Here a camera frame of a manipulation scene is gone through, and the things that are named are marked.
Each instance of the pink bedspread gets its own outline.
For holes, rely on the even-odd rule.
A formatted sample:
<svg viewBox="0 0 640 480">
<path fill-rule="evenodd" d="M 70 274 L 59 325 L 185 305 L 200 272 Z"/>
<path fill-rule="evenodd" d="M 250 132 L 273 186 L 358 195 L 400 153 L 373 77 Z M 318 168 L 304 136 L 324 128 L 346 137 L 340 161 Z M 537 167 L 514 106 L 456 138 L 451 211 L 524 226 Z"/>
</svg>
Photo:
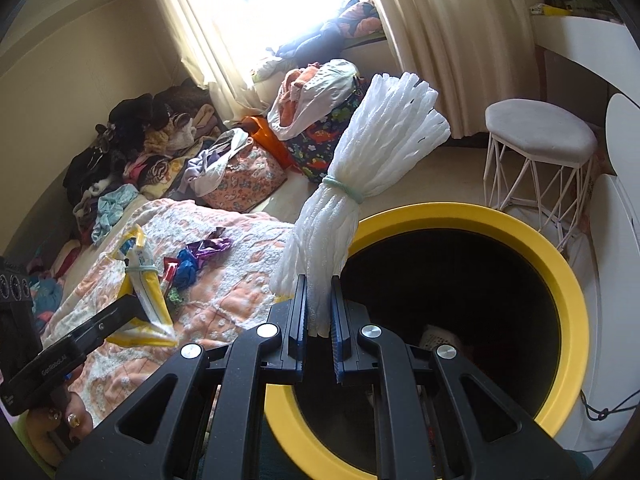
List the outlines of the pink bedspread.
<svg viewBox="0 0 640 480">
<path fill-rule="evenodd" d="M 242 330 L 264 322 L 274 302 L 269 275 L 292 227 L 265 213 L 238 214 L 163 199 L 141 206 L 123 227 L 139 224 L 154 248 L 156 266 L 175 256 L 185 244 L 225 227 L 233 246 L 198 272 L 187 301 L 174 324 L 180 338 L 176 348 L 121 348 L 105 343 L 87 358 L 81 377 L 72 385 L 84 400 L 94 424 L 102 421 L 180 346 L 201 343 L 205 348 L 227 344 Z M 124 263 L 109 254 L 120 236 L 97 261 L 60 309 L 44 335 L 52 344 L 116 298 L 124 278 Z"/>
</svg>

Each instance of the purple candy wrapper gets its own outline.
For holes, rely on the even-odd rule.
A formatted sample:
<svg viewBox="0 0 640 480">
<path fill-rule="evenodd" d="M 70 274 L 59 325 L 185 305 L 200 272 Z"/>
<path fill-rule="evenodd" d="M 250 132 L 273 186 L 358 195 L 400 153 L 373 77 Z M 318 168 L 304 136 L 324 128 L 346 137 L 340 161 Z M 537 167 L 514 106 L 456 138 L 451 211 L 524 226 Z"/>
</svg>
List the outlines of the purple candy wrapper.
<svg viewBox="0 0 640 480">
<path fill-rule="evenodd" d="M 231 238 L 214 238 L 213 240 L 200 240 L 186 245 L 187 250 L 198 261 L 198 269 L 201 269 L 212 256 L 228 250 L 231 247 Z"/>
</svg>

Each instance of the gold nail decoration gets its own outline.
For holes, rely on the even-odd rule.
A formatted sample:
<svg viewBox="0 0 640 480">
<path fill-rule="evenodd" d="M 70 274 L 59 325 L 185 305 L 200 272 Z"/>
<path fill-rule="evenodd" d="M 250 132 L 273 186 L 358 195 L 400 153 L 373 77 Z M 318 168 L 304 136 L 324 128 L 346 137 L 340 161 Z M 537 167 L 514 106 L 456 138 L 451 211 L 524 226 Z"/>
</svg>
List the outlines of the gold nail decoration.
<svg viewBox="0 0 640 480">
<path fill-rule="evenodd" d="M 80 426 L 80 419 L 75 413 L 72 413 L 71 415 L 69 415 L 66 418 L 66 421 L 69 423 L 69 427 L 71 428 L 77 428 L 78 426 Z"/>
</svg>

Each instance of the green hair tie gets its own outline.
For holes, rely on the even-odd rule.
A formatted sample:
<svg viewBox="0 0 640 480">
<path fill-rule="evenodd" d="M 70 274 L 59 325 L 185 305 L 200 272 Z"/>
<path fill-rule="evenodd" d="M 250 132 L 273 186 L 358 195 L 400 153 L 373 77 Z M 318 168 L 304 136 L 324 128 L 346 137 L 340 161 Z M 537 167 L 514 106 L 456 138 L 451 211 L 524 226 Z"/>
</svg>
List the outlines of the green hair tie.
<svg viewBox="0 0 640 480">
<path fill-rule="evenodd" d="M 322 179 L 322 183 L 329 187 L 335 187 L 337 189 L 343 190 L 346 195 L 354 200 L 357 204 L 362 204 L 362 202 L 364 201 L 364 195 L 362 193 L 353 189 L 353 187 L 347 186 L 344 182 L 336 180 L 331 175 L 327 175 L 326 177 L 324 177 Z"/>
</svg>

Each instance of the black cable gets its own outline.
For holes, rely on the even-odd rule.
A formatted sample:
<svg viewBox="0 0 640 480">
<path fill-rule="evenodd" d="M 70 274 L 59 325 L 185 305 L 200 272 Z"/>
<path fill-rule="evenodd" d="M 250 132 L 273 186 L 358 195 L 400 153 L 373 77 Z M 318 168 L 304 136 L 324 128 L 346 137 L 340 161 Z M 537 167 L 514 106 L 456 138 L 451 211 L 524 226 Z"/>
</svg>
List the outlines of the black cable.
<svg viewBox="0 0 640 480">
<path fill-rule="evenodd" d="M 582 403 L 584 405 L 584 411 L 587 414 L 587 418 L 589 420 L 598 421 L 598 420 L 604 420 L 605 418 L 607 418 L 612 413 L 629 412 L 631 410 L 636 409 L 636 407 L 640 406 L 640 404 L 635 404 L 633 406 L 628 406 L 627 408 L 620 408 L 620 406 L 622 406 L 625 402 L 627 402 L 631 398 L 635 397 L 637 394 L 640 394 L 640 390 L 638 390 L 638 391 L 632 393 L 631 395 L 629 395 L 625 400 L 620 402 L 619 405 L 617 405 L 612 410 L 610 410 L 609 408 L 604 408 L 602 410 L 596 410 L 593 406 L 590 406 L 587 403 L 587 397 L 584 395 L 584 391 L 582 391 L 582 390 L 580 390 L 580 400 L 582 401 Z M 590 412 L 596 413 L 596 416 L 592 416 Z"/>
</svg>

